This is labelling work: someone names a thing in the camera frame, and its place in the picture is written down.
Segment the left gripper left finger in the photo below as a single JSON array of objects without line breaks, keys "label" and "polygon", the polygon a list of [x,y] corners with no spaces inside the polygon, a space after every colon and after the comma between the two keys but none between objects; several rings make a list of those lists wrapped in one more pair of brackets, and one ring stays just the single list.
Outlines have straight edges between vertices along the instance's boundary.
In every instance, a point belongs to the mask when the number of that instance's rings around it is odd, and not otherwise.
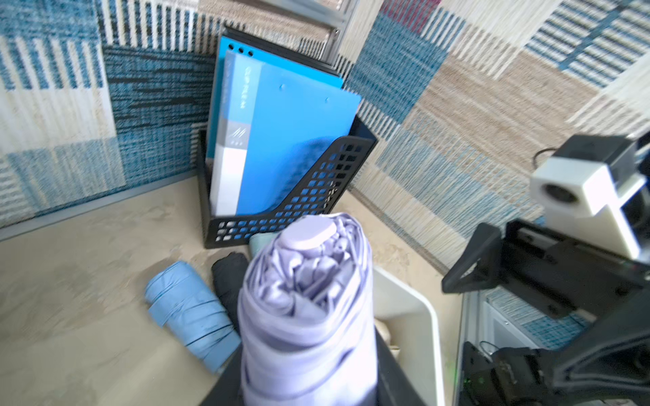
[{"label": "left gripper left finger", "polygon": [[201,406],[243,406],[244,398],[241,389],[241,360],[242,346],[233,353],[221,376],[201,401]]}]

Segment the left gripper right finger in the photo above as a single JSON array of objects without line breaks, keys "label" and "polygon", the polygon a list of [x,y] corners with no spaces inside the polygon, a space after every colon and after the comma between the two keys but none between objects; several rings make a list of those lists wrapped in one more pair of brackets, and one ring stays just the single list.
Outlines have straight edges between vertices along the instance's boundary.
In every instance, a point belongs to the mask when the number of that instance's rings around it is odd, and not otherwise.
[{"label": "left gripper right finger", "polygon": [[377,406],[425,406],[406,374],[375,329],[377,341]]}]

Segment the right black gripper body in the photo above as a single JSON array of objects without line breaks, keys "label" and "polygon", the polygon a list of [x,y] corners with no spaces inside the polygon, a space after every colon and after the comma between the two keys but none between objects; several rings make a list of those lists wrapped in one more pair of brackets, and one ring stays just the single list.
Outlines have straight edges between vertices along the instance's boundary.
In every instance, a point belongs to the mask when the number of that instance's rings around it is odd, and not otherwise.
[{"label": "right black gripper body", "polygon": [[503,287],[555,319],[594,323],[564,348],[462,349],[462,405],[649,402],[649,267],[562,233],[515,220],[482,223],[442,282],[446,294]]}]

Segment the white plastic storage box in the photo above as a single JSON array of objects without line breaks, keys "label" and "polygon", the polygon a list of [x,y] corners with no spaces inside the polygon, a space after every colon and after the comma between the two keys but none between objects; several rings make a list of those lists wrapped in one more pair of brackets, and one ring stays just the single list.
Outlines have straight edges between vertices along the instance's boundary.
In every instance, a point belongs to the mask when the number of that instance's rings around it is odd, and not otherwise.
[{"label": "white plastic storage box", "polygon": [[390,333],[399,354],[388,360],[399,367],[418,400],[425,405],[444,405],[443,363],[438,318],[433,306],[415,289],[386,270],[373,269],[373,313]]}]

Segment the lavender umbrella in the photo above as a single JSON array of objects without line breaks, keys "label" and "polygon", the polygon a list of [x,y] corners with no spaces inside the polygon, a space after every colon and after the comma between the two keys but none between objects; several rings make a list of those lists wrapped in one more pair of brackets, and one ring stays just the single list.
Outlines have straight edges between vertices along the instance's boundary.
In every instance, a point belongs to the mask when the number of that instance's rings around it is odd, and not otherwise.
[{"label": "lavender umbrella", "polygon": [[373,405],[372,249],[346,213],[305,216],[253,258],[238,299],[247,405]]}]

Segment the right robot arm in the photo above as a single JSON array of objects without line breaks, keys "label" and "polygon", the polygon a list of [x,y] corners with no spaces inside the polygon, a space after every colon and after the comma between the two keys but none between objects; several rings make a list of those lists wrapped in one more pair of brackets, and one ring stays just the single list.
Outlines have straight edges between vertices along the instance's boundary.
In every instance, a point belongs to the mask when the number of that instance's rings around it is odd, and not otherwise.
[{"label": "right robot arm", "polygon": [[446,294],[504,288],[545,315],[594,317],[558,350],[504,347],[490,357],[465,343],[465,405],[649,402],[649,266],[562,233],[514,220],[477,226],[442,282]]}]

